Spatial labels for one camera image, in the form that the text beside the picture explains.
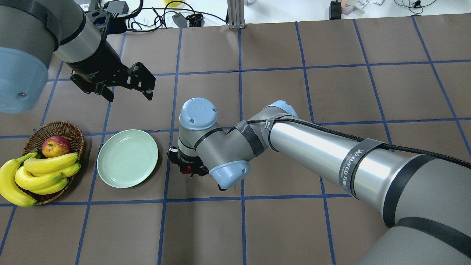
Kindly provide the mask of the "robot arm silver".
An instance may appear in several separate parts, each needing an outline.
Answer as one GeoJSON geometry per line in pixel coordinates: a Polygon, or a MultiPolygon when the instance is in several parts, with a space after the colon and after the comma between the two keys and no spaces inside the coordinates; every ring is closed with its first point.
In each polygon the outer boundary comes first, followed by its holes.
{"type": "Polygon", "coordinates": [[[84,11],[74,0],[1,1],[1,112],[33,109],[48,81],[55,55],[72,69],[71,81],[86,94],[112,102],[111,87],[121,86],[153,98],[154,75],[141,63],[125,66],[107,41],[108,35],[126,32],[129,14],[107,9],[84,11]]]}
{"type": "Polygon", "coordinates": [[[283,100],[225,132],[214,104],[191,98],[179,123],[178,145],[167,156],[183,174],[210,174],[226,190],[271,149],[380,211],[388,231],[357,265],[470,264],[466,161],[321,127],[299,119],[283,100]]]}

